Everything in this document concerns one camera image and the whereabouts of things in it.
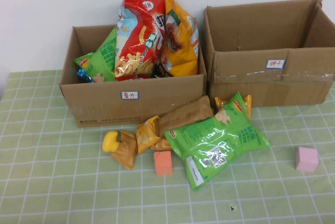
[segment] open cardboard box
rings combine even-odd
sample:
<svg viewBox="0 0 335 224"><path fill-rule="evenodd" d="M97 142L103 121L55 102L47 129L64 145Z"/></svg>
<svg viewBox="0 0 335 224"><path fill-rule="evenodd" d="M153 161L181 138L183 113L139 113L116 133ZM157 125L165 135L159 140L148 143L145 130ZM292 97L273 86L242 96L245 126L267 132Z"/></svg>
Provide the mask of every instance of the open cardboard box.
<svg viewBox="0 0 335 224"><path fill-rule="evenodd" d="M335 25L321 0L207 7L204 58L211 102L234 93L252 105L322 103L335 74Z"/></svg>
<svg viewBox="0 0 335 224"><path fill-rule="evenodd" d="M83 83L75 58L96 51L115 25L73 27L60 88L79 127L138 124L202 97L206 69L201 48L198 75Z"/></svg>

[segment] yellow snack bag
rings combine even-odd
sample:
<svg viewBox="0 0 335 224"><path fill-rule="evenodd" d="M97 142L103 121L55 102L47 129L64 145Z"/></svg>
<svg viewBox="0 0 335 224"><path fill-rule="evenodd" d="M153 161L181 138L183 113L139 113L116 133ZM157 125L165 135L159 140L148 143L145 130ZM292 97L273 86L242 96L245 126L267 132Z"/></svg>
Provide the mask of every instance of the yellow snack bag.
<svg viewBox="0 0 335 224"><path fill-rule="evenodd" d="M166 36L159 63L161 71L165 76L198 74L199 32L196 20L174 0L165 0L165 14Z"/></svg>
<svg viewBox="0 0 335 224"><path fill-rule="evenodd" d="M149 118L146 122L137 126L136 138L139 155L147 148L156 144L156 142L160 139L160 137L156 135L155 129L155 120L158 118L158 116L154 116L152 118Z"/></svg>
<svg viewBox="0 0 335 224"><path fill-rule="evenodd" d="M227 102L228 100L221 100L218 97L215 97L215 104L216 104L216 109L219 110L221 109ZM252 97L251 95L248 95L246 97L243 98L244 104L247 108L247 117L249 119L251 119L251 101L252 101Z"/></svg>

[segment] chips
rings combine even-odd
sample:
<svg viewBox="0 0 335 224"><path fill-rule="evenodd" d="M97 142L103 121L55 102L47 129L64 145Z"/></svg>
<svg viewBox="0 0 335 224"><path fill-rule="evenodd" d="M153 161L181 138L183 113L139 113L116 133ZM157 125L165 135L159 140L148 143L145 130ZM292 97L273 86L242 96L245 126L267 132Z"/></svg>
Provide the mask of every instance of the chips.
<svg viewBox="0 0 335 224"><path fill-rule="evenodd" d="M208 96L203 96L178 109L175 109L155 121L156 134L160 137L150 149L155 151L172 151L164 132L181 126L203 121L213 116Z"/></svg>
<svg viewBox="0 0 335 224"><path fill-rule="evenodd" d="M115 27L96 52L89 53L74 60L95 83L115 81L116 32L117 28Z"/></svg>
<svg viewBox="0 0 335 224"><path fill-rule="evenodd" d="M155 128L155 122L158 118L158 116L149 118L146 122L137 126L136 138L139 155L147 148L156 144L156 142L160 139L160 137L157 136Z"/></svg>
<svg viewBox="0 0 335 224"><path fill-rule="evenodd" d="M174 0L165 0L166 39L159 67L164 76L198 74L199 33L196 20Z"/></svg>
<svg viewBox="0 0 335 224"><path fill-rule="evenodd" d="M137 142L134 134L121 130L121 143L117 150L111 154L126 169L132 170L137 153Z"/></svg>
<svg viewBox="0 0 335 224"><path fill-rule="evenodd" d="M215 116L192 125L166 131L175 153L185 161L186 174L197 190L242 153L271 146L246 117L239 93Z"/></svg>
<svg viewBox="0 0 335 224"><path fill-rule="evenodd" d="M217 110L220 110L223 107L223 105L225 105L228 102L227 100L221 100L218 97L215 97L214 99L215 99L215 104L216 104L216 109ZM248 95L248 96L244 97L243 101L244 101L244 104L247 108L247 117L249 119L251 119L251 101L252 101L251 95Z"/></svg>
<svg viewBox="0 0 335 224"><path fill-rule="evenodd" d="M164 0L123 0L117 27L115 78L148 78L165 35Z"/></svg>

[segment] table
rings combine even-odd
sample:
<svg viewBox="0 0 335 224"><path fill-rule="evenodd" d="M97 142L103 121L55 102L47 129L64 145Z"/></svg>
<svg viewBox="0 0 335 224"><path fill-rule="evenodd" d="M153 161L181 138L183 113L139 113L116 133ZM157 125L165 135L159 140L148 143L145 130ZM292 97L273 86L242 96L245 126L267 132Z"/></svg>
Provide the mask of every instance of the table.
<svg viewBox="0 0 335 224"><path fill-rule="evenodd" d="M316 106L253 108L270 149L245 153L194 192L183 162L156 176L153 154L132 171L101 149L110 130L77 128L61 71L11 73L0 102L0 223L335 223L335 86ZM295 170L316 148L315 172Z"/></svg>

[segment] small snack packet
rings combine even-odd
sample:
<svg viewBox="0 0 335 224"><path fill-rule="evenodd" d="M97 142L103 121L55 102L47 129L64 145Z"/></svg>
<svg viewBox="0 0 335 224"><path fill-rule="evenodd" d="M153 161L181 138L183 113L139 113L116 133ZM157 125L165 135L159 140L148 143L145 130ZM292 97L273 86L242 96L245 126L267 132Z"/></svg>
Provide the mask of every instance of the small snack packet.
<svg viewBox="0 0 335 224"><path fill-rule="evenodd" d="M117 27L111 31L96 52L74 59L74 62L83 68L95 83L115 81L116 32Z"/></svg>
<svg viewBox="0 0 335 224"><path fill-rule="evenodd" d="M164 132L181 126L190 125L212 117L213 111L210 107L208 96L203 96L193 102L173 110L157 119L156 133L160 137L151 147L155 151L173 151L169 142L164 136Z"/></svg>
<svg viewBox="0 0 335 224"><path fill-rule="evenodd" d="M159 66L164 76L198 74L197 21L175 0L165 0L166 37Z"/></svg>
<svg viewBox="0 0 335 224"><path fill-rule="evenodd" d="M245 115L239 93L215 116L166 131L174 152L185 162L186 174L197 190L242 153L269 148L271 144Z"/></svg>
<svg viewBox="0 0 335 224"><path fill-rule="evenodd" d="M218 97L215 97L214 99L215 99L215 104L216 104L217 111L219 111L223 107L223 105L225 105L228 102L227 100L221 100ZM251 102L252 102L251 95L248 95L248 96L244 97L243 101L244 101L244 104L247 108L247 117L249 119L251 119Z"/></svg>
<svg viewBox="0 0 335 224"><path fill-rule="evenodd" d="M158 118L158 116L154 116L137 126L136 138L139 155L159 140L160 137L157 136L155 128L155 122Z"/></svg>
<svg viewBox="0 0 335 224"><path fill-rule="evenodd" d="M92 78L86 73L86 71L83 68L80 68L77 71L77 76L83 79L87 83L93 83Z"/></svg>
<svg viewBox="0 0 335 224"><path fill-rule="evenodd" d="M111 156L126 169L132 170L134 167L136 153L136 136L127 131L121 130L121 143L116 152L113 152Z"/></svg>

